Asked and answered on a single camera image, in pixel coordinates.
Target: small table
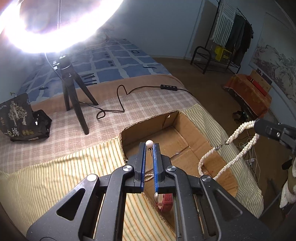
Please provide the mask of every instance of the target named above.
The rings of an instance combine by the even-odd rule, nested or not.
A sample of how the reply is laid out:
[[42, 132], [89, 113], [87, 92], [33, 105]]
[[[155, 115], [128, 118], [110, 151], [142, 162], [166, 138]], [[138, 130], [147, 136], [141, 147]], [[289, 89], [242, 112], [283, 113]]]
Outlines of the small table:
[[264, 96], [245, 74], [233, 75], [224, 89], [227, 89], [241, 106], [246, 105], [254, 119], [263, 117], [270, 107], [271, 96]]

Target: green striped cloth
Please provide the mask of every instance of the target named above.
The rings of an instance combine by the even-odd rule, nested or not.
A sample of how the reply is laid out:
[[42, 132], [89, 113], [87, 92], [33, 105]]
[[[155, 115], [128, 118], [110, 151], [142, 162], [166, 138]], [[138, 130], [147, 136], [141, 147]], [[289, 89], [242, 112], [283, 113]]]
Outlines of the green striped cloth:
[[[225, 141], [223, 128], [198, 104], [183, 111], [212, 146]], [[229, 162], [236, 154], [234, 145], [220, 149]], [[16, 227], [26, 235], [28, 228], [87, 175], [111, 174], [124, 165], [119, 137], [79, 152], [13, 174], [0, 172], [0, 202]], [[236, 195], [258, 217], [263, 210], [261, 191], [243, 160], [231, 167], [239, 184]], [[123, 240], [175, 240], [175, 234], [154, 210], [144, 194], [128, 194], [124, 216]]]

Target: clothes rack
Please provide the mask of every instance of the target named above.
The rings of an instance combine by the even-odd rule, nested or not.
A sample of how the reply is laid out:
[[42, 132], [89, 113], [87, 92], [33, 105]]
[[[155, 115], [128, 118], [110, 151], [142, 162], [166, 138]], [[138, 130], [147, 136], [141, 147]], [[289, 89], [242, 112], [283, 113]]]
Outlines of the clothes rack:
[[[217, 61], [216, 59], [212, 58], [212, 51], [207, 49], [207, 46], [208, 46], [208, 43], [209, 43], [209, 40], [210, 40], [210, 37], [211, 37], [211, 34], [212, 34], [212, 31], [213, 31], [213, 28], [215, 26], [215, 23], [216, 23], [216, 20], [217, 20], [217, 15], [219, 13], [219, 8], [220, 8], [220, 3], [221, 3], [221, 0], [216, 0], [218, 2], [218, 7], [217, 7], [217, 11], [216, 11], [216, 14], [215, 14], [215, 18], [213, 20], [213, 23], [212, 23], [212, 27], [211, 27], [211, 30], [210, 30], [210, 33], [209, 33], [209, 36], [207, 38], [207, 41], [206, 41], [206, 44], [205, 46], [197, 46], [194, 50], [194, 53], [193, 53], [193, 56], [192, 56], [192, 59], [191, 59], [191, 62], [190, 64], [194, 64], [196, 65], [197, 67], [199, 67], [201, 70], [202, 70], [202, 73], [205, 74], [205, 72], [208, 70], [208, 71], [214, 71], [214, 72], [230, 72], [230, 73], [233, 73], [233, 74], [237, 74], [241, 68], [241, 65], [235, 65], [233, 62], [232, 62], [232, 58], [233, 58], [233, 52], [231, 53], [230, 55], [230, 58], [229, 58], [229, 61], [227, 63], [221, 63], [220, 61]], [[241, 16], [246, 20], [246, 22], [248, 22], [248, 20], [246, 19], [246, 17], [243, 15], [243, 13], [238, 9], [236, 8], [240, 13], [241, 13]], [[207, 53], [200, 53], [198, 52], [199, 49], [202, 49], [202, 50], [205, 50]], [[206, 59], [206, 62], [203, 63], [203, 62], [197, 62], [195, 61], [195, 56], [196, 55], [199, 55], [201, 57], [203, 57], [204, 59]], [[211, 65], [211, 62], [215, 62], [215, 63], [218, 63], [218, 65]], [[215, 69], [208, 69], [209, 66], [213, 66]], [[233, 72], [229, 67], [233, 67], [233, 68], [236, 68], [237, 71], [236, 72]]]

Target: pearl necklace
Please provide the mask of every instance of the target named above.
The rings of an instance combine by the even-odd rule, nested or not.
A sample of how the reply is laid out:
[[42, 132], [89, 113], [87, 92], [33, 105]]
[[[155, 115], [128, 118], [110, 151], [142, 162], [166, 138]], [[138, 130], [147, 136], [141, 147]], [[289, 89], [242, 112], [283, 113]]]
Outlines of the pearl necklace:
[[[241, 124], [239, 126], [239, 128], [237, 128], [234, 133], [228, 138], [228, 140], [222, 144], [220, 144], [219, 146], [213, 147], [211, 150], [209, 150], [205, 155], [202, 156], [202, 158], [200, 159], [199, 163], [198, 163], [198, 173], [200, 176], [204, 175], [204, 173], [202, 172], [202, 165], [204, 164], [204, 160], [211, 155], [214, 151], [218, 151], [223, 145], [229, 145], [230, 143], [233, 142], [233, 140], [235, 140], [239, 134], [241, 134], [244, 130], [246, 129], [250, 129], [254, 127], [254, 123], [255, 121], [249, 121], [249, 122], [245, 122], [243, 124]], [[259, 135], [257, 133], [255, 133], [254, 137], [248, 142], [248, 144], [245, 145], [245, 147], [242, 149], [242, 151], [229, 163], [227, 163], [218, 173], [217, 175], [213, 178], [214, 180], [217, 180], [217, 178], [219, 176], [221, 176], [221, 174], [223, 172], [225, 172], [228, 168], [230, 168], [234, 163], [236, 163], [240, 158], [242, 158], [250, 149], [253, 145], [256, 144], [257, 140], [259, 138]]]

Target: black plastic bag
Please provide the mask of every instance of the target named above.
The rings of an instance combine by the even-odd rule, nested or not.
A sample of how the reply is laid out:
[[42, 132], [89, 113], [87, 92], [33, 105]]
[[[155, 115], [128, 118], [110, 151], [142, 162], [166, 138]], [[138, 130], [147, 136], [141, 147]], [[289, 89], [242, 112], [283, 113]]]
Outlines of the black plastic bag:
[[11, 141], [48, 138], [51, 122], [43, 110], [32, 111], [27, 93], [0, 104], [0, 129]]

